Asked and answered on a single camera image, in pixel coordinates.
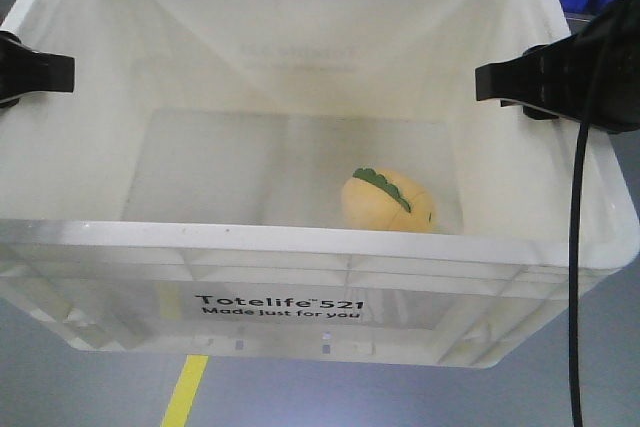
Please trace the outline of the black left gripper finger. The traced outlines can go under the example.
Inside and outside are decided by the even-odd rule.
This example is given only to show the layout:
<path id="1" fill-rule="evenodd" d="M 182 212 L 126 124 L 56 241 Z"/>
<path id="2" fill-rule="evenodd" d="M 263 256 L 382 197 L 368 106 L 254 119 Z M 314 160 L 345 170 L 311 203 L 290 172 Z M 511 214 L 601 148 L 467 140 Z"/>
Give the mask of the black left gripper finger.
<path id="1" fill-rule="evenodd" d="M 10 108 L 31 93 L 72 93 L 75 59 L 44 53 L 24 45 L 18 36 L 1 31 L 1 107 Z"/>

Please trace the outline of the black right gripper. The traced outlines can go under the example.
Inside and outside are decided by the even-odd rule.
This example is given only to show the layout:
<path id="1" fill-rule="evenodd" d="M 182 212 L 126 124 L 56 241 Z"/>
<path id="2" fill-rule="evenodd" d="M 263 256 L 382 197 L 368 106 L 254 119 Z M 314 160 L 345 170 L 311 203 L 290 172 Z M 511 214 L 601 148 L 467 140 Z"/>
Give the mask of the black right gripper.
<path id="1" fill-rule="evenodd" d="M 520 105 L 534 120 L 639 129 L 639 0 L 615 0 L 578 35 L 475 69 L 478 101 Z"/>

